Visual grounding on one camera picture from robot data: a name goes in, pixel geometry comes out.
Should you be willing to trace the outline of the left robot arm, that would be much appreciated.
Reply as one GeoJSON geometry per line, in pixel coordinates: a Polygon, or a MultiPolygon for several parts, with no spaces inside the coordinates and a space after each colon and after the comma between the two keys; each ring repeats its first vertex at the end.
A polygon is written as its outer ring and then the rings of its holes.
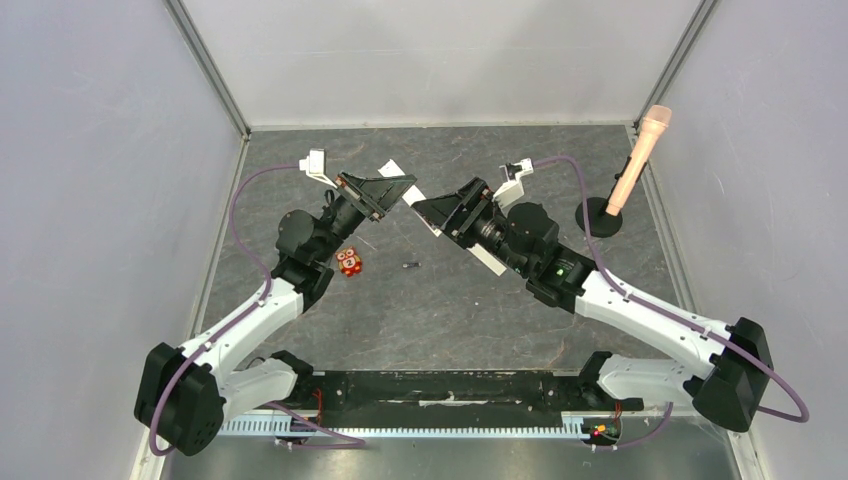
{"type": "Polygon", "coordinates": [[[346,240],[364,221],[382,220],[416,181],[410,174],[361,178],[340,173],[320,215],[295,209],[281,217],[278,261],[272,269],[260,268],[264,281],[256,293],[196,337],[150,350],[133,414],[149,430],[152,454],[192,456],[211,443],[224,423],[243,413],[277,400],[295,409],[311,401],[312,379],[282,354],[253,368],[238,366],[322,298],[346,240]]]}

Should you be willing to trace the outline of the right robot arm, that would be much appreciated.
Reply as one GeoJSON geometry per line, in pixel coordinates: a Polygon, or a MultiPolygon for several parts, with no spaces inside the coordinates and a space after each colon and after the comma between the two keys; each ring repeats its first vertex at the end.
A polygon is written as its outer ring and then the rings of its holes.
{"type": "Polygon", "coordinates": [[[615,327],[665,354],[663,360],[603,355],[599,370],[577,382],[585,405],[631,398],[690,405],[735,432],[748,431],[761,412],[773,362],[759,323],[709,319],[633,288],[560,243],[559,226],[542,205],[521,202],[503,211],[480,178],[412,208],[455,244],[519,274],[541,303],[615,327]]]}

